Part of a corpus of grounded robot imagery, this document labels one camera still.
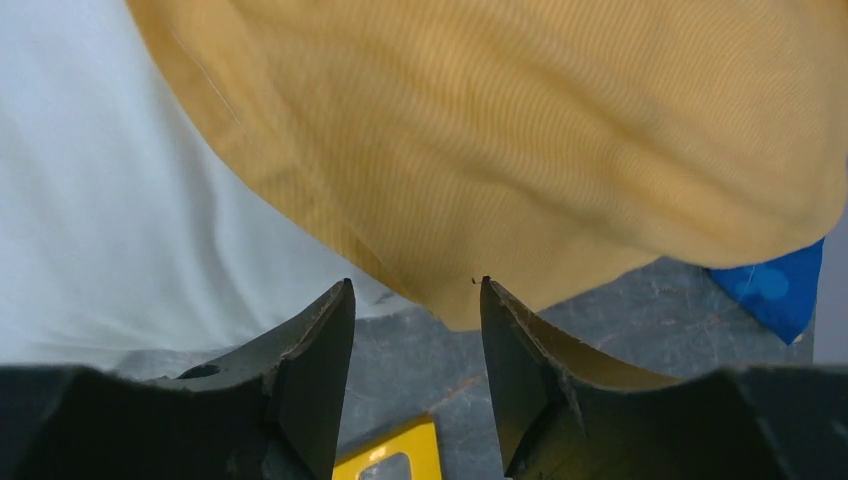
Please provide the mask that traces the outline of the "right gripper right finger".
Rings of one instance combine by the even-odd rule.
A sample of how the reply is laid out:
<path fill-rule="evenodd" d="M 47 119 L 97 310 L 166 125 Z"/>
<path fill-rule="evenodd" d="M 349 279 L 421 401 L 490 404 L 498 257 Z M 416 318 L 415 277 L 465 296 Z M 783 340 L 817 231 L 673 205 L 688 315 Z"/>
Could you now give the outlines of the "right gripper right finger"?
<path fill-rule="evenodd" d="M 843 365 L 722 367 L 680 380 L 618 360 L 480 284 L 511 479 L 843 479 Z"/>

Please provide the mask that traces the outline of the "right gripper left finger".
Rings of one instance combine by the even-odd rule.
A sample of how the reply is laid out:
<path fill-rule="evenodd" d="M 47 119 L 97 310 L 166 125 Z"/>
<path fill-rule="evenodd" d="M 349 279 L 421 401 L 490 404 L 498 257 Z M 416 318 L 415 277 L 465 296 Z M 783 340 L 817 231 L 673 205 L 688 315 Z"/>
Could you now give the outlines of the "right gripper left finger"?
<path fill-rule="evenodd" d="M 176 378 L 1 371 L 5 479 L 328 479 L 355 297 L 342 280 L 287 322 Z"/>

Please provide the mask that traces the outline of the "blue yellow pillowcase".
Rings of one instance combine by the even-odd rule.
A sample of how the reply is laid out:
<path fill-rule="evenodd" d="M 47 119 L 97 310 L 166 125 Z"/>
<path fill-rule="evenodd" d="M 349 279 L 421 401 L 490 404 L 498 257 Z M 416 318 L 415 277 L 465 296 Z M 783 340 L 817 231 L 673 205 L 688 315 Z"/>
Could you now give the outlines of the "blue yellow pillowcase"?
<path fill-rule="evenodd" d="M 792 342 L 847 197 L 843 1 L 132 1 L 255 193 L 454 330 L 657 258 Z"/>

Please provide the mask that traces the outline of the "yellow plastic triangle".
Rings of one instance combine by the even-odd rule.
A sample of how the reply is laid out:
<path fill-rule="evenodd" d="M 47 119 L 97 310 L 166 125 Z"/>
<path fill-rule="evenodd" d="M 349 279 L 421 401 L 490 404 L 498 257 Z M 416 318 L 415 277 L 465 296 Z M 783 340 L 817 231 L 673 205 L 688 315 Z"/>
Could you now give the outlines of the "yellow plastic triangle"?
<path fill-rule="evenodd" d="M 436 424 L 430 415 L 418 416 L 342 455 L 332 479 L 363 479 L 369 469 L 394 457 L 406 461 L 409 479 L 443 478 Z"/>

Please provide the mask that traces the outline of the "white pillow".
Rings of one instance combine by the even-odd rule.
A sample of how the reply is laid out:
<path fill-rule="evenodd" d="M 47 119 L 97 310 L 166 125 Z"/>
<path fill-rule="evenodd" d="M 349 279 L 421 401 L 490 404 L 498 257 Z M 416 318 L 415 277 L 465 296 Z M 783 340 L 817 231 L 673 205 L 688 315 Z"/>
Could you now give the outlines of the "white pillow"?
<path fill-rule="evenodd" d="M 121 1 L 1 5 L 1 360 L 103 370 L 236 347 L 341 278 L 409 302 L 247 188 Z"/>

